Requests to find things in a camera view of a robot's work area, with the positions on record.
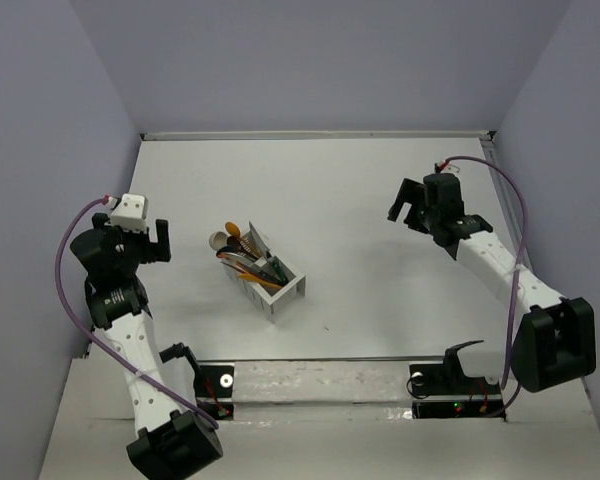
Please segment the beige spoon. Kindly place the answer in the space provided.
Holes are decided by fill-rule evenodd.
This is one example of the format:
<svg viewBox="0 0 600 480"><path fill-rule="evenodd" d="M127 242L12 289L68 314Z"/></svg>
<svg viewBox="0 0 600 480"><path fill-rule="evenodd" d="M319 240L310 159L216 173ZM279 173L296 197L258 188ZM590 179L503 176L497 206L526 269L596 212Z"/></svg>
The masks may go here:
<svg viewBox="0 0 600 480"><path fill-rule="evenodd" d="M227 246L228 235L223 231L216 231L209 237L209 245L214 251Z"/></svg>

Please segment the red-orange spoon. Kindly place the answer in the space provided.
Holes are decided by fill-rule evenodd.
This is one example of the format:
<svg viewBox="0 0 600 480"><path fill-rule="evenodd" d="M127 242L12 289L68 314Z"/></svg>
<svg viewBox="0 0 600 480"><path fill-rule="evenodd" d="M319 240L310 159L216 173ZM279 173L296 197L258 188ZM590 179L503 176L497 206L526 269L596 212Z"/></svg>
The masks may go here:
<svg viewBox="0 0 600 480"><path fill-rule="evenodd" d="M241 255L230 251L217 251L216 257L234 264L241 263L244 260L244 258Z"/></svg>

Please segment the dark blue spoon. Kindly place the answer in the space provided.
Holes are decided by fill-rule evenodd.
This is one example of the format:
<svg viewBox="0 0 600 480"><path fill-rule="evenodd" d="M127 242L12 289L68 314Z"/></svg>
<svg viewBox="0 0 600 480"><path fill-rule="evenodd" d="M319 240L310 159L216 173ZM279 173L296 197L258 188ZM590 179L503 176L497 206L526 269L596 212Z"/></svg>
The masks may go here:
<svg viewBox="0 0 600 480"><path fill-rule="evenodd" d="M223 254L237 254L238 250L230 245L225 245L224 247L218 249L216 251L216 256L219 257Z"/></svg>

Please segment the brown spoon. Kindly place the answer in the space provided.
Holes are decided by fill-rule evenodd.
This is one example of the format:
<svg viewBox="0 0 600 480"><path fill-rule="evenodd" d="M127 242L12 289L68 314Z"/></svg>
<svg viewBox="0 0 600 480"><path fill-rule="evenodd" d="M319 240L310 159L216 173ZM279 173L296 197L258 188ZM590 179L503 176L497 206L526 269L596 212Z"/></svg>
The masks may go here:
<svg viewBox="0 0 600 480"><path fill-rule="evenodd" d="M245 247L242 241L235 236L229 236L227 238L227 245L231 247L237 254L250 257L251 252Z"/></svg>

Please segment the yellow-orange spoon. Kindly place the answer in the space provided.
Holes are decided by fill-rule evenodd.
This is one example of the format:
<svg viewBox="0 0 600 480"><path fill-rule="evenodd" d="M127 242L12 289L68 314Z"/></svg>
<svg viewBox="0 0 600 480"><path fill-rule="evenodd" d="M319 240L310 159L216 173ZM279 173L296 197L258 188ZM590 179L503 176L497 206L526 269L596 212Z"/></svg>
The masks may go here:
<svg viewBox="0 0 600 480"><path fill-rule="evenodd" d="M247 247L248 250L251 252L251 256L249 257L250 259L258 260L260 258L259 251L254 246L252 246L251 243L242 235L240 228L235 223L226 222L225 230L228 237L235 236L242 241L243 245Z"/></svg>

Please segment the teal patterned handle knife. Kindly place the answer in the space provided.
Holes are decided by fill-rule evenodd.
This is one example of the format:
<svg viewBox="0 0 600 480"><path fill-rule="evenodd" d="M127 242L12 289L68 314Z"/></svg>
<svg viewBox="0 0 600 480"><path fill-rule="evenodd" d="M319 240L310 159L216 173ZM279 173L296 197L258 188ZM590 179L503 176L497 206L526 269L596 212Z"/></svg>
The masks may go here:
<svg viewBox="0 0 600 480"><path fill-rule="evenodd" d="M288 278L280 266L279 260L271 253L269 246L252 223L249 223L249 229L261 257L271 265L282 284L286 285L288 283Z"/></svg>

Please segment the dark handle steel knife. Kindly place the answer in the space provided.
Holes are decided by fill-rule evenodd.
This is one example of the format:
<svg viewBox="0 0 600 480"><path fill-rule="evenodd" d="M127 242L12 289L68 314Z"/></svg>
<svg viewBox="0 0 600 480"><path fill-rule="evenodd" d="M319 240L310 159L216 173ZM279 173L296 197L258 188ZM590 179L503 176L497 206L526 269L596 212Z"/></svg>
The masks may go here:
<svg viewBox="0 0 600 480"><path fill-rule="evenodd" d="M266 280L267 283L276 284L278 286L283 286L281 280L278 277L267 273L265 270L258 267L254 262L252 262L247 257L244 257L244 256L242 256L242 257L244 258L244 260L241 263L237 263L237 264L232 263L241 272L248 272L253 275L257 275L258 277L263 278L264 280Z"/></svg>

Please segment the orange knife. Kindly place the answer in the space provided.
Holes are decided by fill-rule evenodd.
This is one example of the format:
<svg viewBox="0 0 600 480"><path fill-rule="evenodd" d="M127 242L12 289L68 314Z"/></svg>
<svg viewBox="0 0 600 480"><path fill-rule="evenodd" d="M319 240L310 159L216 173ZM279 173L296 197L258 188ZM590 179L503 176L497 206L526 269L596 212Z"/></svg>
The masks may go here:
<svg viewBox="0 0 600 480"><path fill-rule="evenodd" d="M257 275L253 275L251 273L248 272L241 272L238 274L238 277L240 279L249 281L249 282L256 282L256 283L266 283L266 280L264 280L261 277L258 277Z"/></svg>

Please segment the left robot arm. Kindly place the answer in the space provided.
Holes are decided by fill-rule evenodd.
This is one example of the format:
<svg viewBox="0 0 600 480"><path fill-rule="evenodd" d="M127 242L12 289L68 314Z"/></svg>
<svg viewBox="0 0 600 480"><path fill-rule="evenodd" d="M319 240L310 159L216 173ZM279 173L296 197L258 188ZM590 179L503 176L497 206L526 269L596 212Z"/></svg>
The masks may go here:
<svg viewBox="0 0 600 480"><path fill-rule="evenodd" d="M201 370L179 360L166 375L174 390L164 382L162 366L189 352L181 344L159 351L148 295L137 275L142 264L170 261L169 224L157 220L152 241L143 219L133 229L106 213L94 214L91 222L71 241L70 251L86 271L87 307L102 334L93 341L124 371L136 434L127 456L147 479L188 479L219 460L223 450L217 422L183 396L199 388Z"/></svg>

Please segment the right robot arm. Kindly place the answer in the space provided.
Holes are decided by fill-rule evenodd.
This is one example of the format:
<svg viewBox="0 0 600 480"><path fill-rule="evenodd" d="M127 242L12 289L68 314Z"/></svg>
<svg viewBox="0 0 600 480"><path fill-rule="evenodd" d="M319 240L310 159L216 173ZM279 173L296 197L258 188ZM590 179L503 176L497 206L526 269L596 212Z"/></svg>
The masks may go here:
<svg viewBox="0 0 600 480"><path fill-rule="evenodd" d="M504 377L537 393L591 375L597 367L594 310L582 297L547 286L500 241L481 216L464 209L460 180L433 173L404 179L388 211L396 221L430 236L469 270L508 310Z"/></svg>

